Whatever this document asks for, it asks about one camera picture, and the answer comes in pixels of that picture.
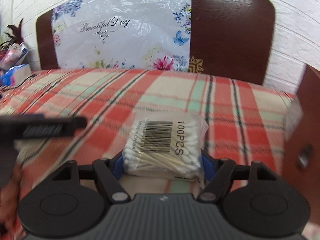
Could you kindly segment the cotton swabs bag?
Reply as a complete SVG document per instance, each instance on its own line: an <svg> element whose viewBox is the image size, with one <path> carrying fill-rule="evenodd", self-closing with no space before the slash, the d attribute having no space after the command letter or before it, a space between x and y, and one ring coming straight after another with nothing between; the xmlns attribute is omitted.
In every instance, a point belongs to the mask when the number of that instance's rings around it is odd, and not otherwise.
<svg viewBox="0 0 320 240"><path fill-rule="evenodd" d="M204 118L193 113L138 112L122 151L124 171L202 183L207 130Z"/></svg>

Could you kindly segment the plaid bed sheet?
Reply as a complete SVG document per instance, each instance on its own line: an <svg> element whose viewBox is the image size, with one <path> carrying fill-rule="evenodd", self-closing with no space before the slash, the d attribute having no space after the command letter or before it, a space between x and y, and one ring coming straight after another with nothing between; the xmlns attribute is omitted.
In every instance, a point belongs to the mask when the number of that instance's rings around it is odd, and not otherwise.
<svg viewBox="0 0 320 240"><path fill-rule="evenodd" d="M136 112L198 114L208 124L205 150L239 164L260 160L281 171L284 115L291 94L244 81L157 70L47 70L4 92L2 114L82 115L73 138L23 142L20 195L67 160L80 165L122 150Z"/></svg>

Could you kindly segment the brown cardboard box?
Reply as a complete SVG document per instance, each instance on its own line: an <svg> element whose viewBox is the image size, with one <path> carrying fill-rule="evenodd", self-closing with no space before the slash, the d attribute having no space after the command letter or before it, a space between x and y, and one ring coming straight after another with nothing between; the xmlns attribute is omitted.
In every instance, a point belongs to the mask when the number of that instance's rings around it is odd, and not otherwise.
<svg viewBox="0 0 320 240"><path fill-rule="evenodd" d="M282 175L310 204L303 235L319 239L319 70L308 64L284 123Z"/></svg>

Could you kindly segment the blue tissue box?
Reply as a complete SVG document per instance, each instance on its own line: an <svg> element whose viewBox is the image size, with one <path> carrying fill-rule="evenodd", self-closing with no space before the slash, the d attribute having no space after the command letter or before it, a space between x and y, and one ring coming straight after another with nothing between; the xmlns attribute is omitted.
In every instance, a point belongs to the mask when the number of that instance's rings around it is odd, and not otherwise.
<svg viewBox="0 0 320 240"><path fill-rule="evenodd" d="M31 77L30 64L22 64L11 67L1 74L1 86L18 86L27 78Z"/></svg>

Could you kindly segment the brown wooden headboard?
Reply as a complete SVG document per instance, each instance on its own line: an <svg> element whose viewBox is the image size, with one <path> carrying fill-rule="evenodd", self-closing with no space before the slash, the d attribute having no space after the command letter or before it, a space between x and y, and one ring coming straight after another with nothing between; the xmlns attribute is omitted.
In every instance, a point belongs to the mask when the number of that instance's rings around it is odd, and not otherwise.
<svg viewBox="0 0 320 240"><path fill-rule="evenodd" d="M51 24L53 9L36 22L42 69L60 68ZM262 84L274 22L275 9L269 0L191 0L190 59L185 72Z"/></svg>

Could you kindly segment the pink blue tissue pack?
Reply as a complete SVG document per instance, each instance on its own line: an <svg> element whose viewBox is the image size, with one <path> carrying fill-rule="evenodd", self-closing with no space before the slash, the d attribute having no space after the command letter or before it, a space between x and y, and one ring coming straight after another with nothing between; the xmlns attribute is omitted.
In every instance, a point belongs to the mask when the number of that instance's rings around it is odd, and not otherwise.
<svg viewBox="0 0 320 240"><path fill-rule="evenodd" d="M1 60L1 69L9 70L11 67L19 65L22 63L28 52L29 48L24 42L21 44L13 44Z"/></svg>

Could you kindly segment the floral plastic pillow bag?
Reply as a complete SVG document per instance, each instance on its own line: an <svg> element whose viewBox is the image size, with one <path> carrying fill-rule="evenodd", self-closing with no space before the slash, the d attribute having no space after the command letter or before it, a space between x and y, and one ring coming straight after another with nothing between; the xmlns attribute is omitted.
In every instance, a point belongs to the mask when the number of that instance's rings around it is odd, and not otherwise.
<svg viewBox="0 0 320 240"><path fill-rule="evenodd" d="M191 0L69 0L51 24L62 69L188 70Z"/></svg>

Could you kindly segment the dark red plant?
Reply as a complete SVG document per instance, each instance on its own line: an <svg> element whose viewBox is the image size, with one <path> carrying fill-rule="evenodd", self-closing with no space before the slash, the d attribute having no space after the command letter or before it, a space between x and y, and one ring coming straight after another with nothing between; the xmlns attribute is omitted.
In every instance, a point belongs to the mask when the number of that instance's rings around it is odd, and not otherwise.
<svg viewBox="0 0 320 240"><path fill-rule="evenodd" d="M1 50L8 50L13 44L21 44L23 42L22 37L22 23L23 19L20 20L19 25L8 25L7 27L11 30L12 34L5 32L9 38L7 41L1 43Z"/></svg>

